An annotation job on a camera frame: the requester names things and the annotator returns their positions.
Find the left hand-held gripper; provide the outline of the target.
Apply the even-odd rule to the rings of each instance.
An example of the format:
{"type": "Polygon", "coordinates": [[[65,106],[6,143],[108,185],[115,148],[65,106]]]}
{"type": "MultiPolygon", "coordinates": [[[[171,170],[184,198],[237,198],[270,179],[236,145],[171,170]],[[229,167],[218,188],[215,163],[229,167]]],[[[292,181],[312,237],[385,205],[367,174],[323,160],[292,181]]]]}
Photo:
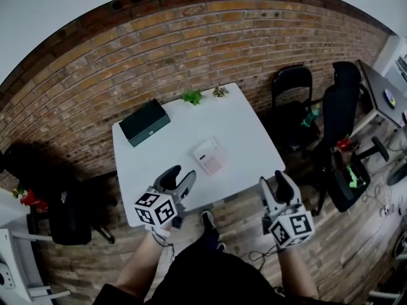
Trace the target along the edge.
{"type": "Polygon", "coordinates": [[[133,204],[139,220],[151,228],[163,228],[168,223],[180,229],[185,207],[182,200],[190,193],[196,179],[196,171],[190,171],[177,186],[176,178],[181,166],[164,171],[156,180],[155,187],[149,186],[133,204]]]}

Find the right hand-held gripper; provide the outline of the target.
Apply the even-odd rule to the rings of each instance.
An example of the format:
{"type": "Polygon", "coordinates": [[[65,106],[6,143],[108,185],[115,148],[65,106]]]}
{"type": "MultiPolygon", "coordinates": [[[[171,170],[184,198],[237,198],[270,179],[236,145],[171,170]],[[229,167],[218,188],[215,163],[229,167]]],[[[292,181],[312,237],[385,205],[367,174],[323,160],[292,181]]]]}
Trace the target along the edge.
{"type": "Polygon", "coordinates": [[[273,190],[264,177],[259,178],[261,198],[265,207],[263,234],[270,234],[279,249],[292,247],[315,234],[311,211],[301,199],[295,182],[284,172],[275,171],[277,187],[273,190]]]}

